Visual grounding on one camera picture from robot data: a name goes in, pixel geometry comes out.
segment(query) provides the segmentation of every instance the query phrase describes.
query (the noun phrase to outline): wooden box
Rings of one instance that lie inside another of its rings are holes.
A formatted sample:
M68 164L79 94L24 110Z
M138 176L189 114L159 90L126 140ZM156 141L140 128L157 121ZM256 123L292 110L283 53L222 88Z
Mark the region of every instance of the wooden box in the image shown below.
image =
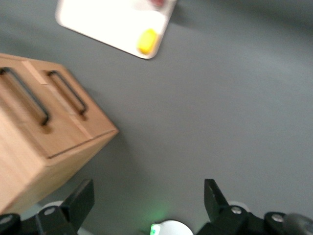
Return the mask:
M21 213L118 130L62 65L0 54L0 213Z

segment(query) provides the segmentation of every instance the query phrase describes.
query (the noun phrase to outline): gray floor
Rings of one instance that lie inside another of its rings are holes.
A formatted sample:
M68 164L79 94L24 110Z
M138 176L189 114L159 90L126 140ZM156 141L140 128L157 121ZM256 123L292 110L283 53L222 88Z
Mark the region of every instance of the gray floor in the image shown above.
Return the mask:
M196 232L214 178L257 216L313 217L312 1L180 0L149 61L57 25L56 3L1 1L0 51L64 64L120 134L41 204L93 178L95 235Z

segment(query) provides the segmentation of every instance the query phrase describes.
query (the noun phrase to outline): yellow object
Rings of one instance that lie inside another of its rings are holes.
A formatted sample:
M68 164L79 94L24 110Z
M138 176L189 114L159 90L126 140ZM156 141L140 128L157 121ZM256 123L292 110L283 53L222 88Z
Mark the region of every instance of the yellow object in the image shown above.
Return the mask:
M157 33L152 28L149 28L140 36L137 48L142 54L147 55L153 51L156 42Z

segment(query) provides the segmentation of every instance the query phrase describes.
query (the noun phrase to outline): black metal handle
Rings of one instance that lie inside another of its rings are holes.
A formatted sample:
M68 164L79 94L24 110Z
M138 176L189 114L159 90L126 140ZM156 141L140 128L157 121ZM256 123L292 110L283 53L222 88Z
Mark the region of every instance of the black metal handle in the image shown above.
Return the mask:
M75 96L75 98L79 101L79 103L82 105L82 109L78 110L79 114L84 114L85 111L87 111L87 105L86 103L82 100L82 98L77 94L77 92L71 87L71 85L66 81L66 79L60 74L60 72L56 70L51 70L47 73L49 77L52 75L58 76L58 78L63 82L63 84L68 88L68 90Z
M25 90L25 92L29 95L29 97L32 99L32 101L40 108L40 110L44 113L45 118L40 123L40 125L46 125L47 122L50 119L49 112L45 108L45 106L38 100L38 98L33 94L33 92L29 89L29 87L23 82L23 80L18 76L18 74L9 67L2 67L0 68L0 74L9 74L13 77L13 79Z

